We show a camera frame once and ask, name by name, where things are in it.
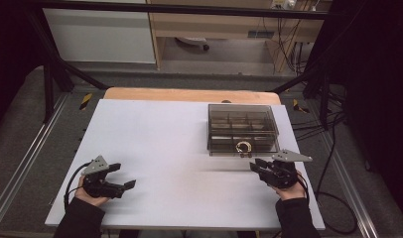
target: table surface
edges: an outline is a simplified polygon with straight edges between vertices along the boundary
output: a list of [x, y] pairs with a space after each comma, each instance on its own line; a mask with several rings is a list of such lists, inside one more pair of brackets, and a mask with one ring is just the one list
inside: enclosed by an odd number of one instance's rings
[[[120, 171], [108, 174], [108, 181], [137, 180], [136, 186], [125, 191], [122, 198], [103, 205], [106, 215], [102, 225], [105, 227], [279, 228], [274, 209], [279, 197], [250, 171], [249, 162], [253, 159], [209, 156], [206, 149], [209, 104], [100, 100], [46, 224], [58, 225], [63, 218], [63, 195], [73, 171], [102, 155], [108, 164], [121, 164]], [[299, 152], [286, 108], [276, 105], [272, 110], [281, 148]], [[296, 163], [296, 167], [310, 183], [304, 164]], [[311, 191], [310, 196], [314, 224], [324, 229]]]

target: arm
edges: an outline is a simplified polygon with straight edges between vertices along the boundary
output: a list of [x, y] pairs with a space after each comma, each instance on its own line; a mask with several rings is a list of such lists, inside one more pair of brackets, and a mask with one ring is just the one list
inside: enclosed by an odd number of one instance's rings
[[297, 182], [286, 189], [273, 187], [281, 199], [276, 202], [276, 212], [282, 227], [283, 238], [320, 237], [313, 225], [310, 207], [304, 188]]
[[100, 224], [105, 214], [98, 206], [105, 203], [107, 197], [94, 198], [89, 196], [81, 187], [83, 177], [80, 178], [80, 187], [67, 207], [65, 216], [57, 228], [54, 238], [96, 238], [100, 237]]

